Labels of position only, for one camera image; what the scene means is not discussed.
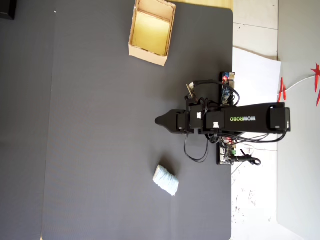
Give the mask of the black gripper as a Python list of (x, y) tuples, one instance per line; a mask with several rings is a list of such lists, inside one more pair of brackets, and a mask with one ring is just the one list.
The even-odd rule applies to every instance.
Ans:
[(176, 133), (178, 130), (180, 133), (193, 134), (202, 127), (202, 105), (191, 103), (186, 110), (180, 110), (178, 113), (172, 109), (157, 117), (155, 123), (170, 133)]

